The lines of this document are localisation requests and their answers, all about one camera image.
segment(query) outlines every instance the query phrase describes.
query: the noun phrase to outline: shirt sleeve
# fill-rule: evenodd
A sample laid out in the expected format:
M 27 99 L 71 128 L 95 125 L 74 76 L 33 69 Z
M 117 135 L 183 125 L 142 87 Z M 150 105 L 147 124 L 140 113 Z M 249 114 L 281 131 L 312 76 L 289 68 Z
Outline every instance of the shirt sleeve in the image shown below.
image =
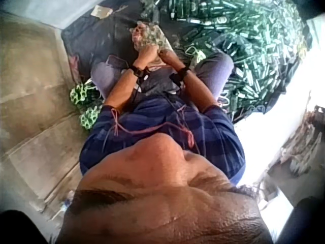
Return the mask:
M 225 155 L 225 174 L 233 184 L 237 184 L 245 171 L 245 154 L 243 146 L 235 132 L 228 115 L 218 106 L 212 105 L 203 113 L 210 118 L 219 131 Z
M 109 130 L 114 124 L 112 108 L 109 105 L 102 107 L 92 131 L 81 149 L 79 162 L 83 175 L 107 155 L 104 153 L 104 144 L 108 138 Z

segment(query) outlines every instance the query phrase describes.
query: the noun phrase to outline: patterned fabric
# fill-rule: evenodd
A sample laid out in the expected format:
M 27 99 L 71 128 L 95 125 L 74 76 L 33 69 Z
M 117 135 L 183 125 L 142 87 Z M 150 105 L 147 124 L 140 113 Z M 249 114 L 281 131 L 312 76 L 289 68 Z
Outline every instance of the patterned fabric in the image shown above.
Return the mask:
M 99 163 L 105 156 L 134 145 L 156 132 L 170 135 L 184 150 L 200 154 L 237 184 L 245 171 L 243 147 L 228 116 L 217 106 L 210 106 L 203 114 L 184 103 L 170 101 L 164 96 L 150 96 L 140 102 L 133 112 L 118 118 L 119 124 L 129 131 L 144 130 L 165 122 L 184 125 L 194 135 L 195 145 L 189 148 L 187 136 L 177 128 L 165 125 L 155 132 L 131 135 L 121 129 L 114 135 L 115 120 L 111 106 L 104 106 L 80 154 L 82 174 Z

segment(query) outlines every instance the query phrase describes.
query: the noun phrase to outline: hand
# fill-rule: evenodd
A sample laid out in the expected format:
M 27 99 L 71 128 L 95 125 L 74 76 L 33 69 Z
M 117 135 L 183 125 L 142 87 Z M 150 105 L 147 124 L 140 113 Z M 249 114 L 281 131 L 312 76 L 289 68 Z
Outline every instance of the hand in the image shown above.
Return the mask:
M 165 64 L 173 67 L 177 72 L 185 68 L 185 64 L 183 64 L 176 53 L 172 50 L 162 50 L 158 55 Z
M 137 60 L 134 62 L 134 66 L 139 69 L 145 69 L 147 65 L 156 60 L 158 57 L 159 46 L 156 44 L 151 44 L 143 47 L 139 52 Z

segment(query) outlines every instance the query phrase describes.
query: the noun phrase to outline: gray pants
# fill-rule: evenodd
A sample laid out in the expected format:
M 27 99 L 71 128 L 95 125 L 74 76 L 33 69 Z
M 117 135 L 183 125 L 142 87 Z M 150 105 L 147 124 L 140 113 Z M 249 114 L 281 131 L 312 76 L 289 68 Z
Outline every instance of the gray pants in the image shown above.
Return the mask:
M 194 72 L 205 83 L 214 97 L 218 98 L 233 68 L 234 63 L 232 59 L 227 54 L 219 52 L 199 62 Z M 142 96 L 143 94 L 150 95 L 176 90 L 176 85 L 168 78 L 172 72 L 175 71 L 172 69 L 160 69 L 153 72 L 149 79 L 145 81 L 144 89 L 141 86 Z M 107 63 L 99 63 L 92 68 L 92 81 L 101 92 L 103 98 L 106 98 L 111 92 L 120 74 L 121 68 L 115 68 Z

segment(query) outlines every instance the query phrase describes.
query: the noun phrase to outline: pink cord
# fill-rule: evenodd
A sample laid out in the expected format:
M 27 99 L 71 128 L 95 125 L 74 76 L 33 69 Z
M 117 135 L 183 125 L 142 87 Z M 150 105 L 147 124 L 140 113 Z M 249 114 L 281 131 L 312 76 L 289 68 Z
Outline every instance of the pink cord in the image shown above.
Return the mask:
M 182 106 L 181 108 L 179 108 L 177 111 L 183 111 L 183 109 L 185 108 L 185 105 Z M 186 128 L 185 126 L 177 126 L 173 123 L 170 122 L 165 122 L 159 126 L 154 126 L 154 127 L 150 127 L 144 130 L 140 130 L 140 131 L 129 131 L 126 128 L 124 128 L 119 122 L 118 122 L 118 111 L 115 108 L 111 109 L 111 113 L 113 115 L 114 121 L 115 121 L 115 125 L 114 125 L 114 136 L 118 136 L 118 128 L 120 127 L 120 129 L 122 129 L 123 131 L 131 134 L 131 135 L 139 135 L 139 134 L 143 134 L 143 133 L 149 133 L 149 132 L 153 132 L 158 130 L 159 128 L 163 127 L 164 125 L 170 125 L 176 129 L 179 129 L 180 131 L 184 132 L 187 135 L 187 143 L 189 148 L 192 148 L 194 146 L 194 135 L 192 133 L 192 131 L 190 131 L 188 128 Z

